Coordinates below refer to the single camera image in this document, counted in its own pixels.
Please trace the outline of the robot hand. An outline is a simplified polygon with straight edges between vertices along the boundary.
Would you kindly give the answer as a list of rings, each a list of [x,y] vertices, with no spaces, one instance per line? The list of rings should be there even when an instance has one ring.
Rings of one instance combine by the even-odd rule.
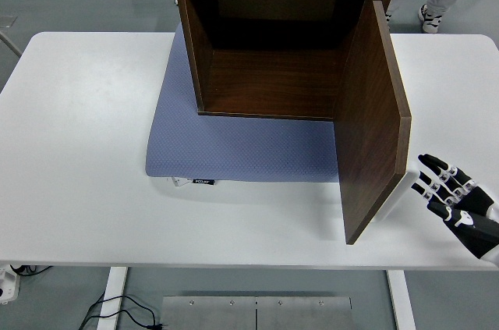
[[[419,173],[415,190],[427,201],[426,208],[441,218],[459,242],[481,261],[498,265],[498,202],[455,165],[431,154],[419,161],[436,176]]]

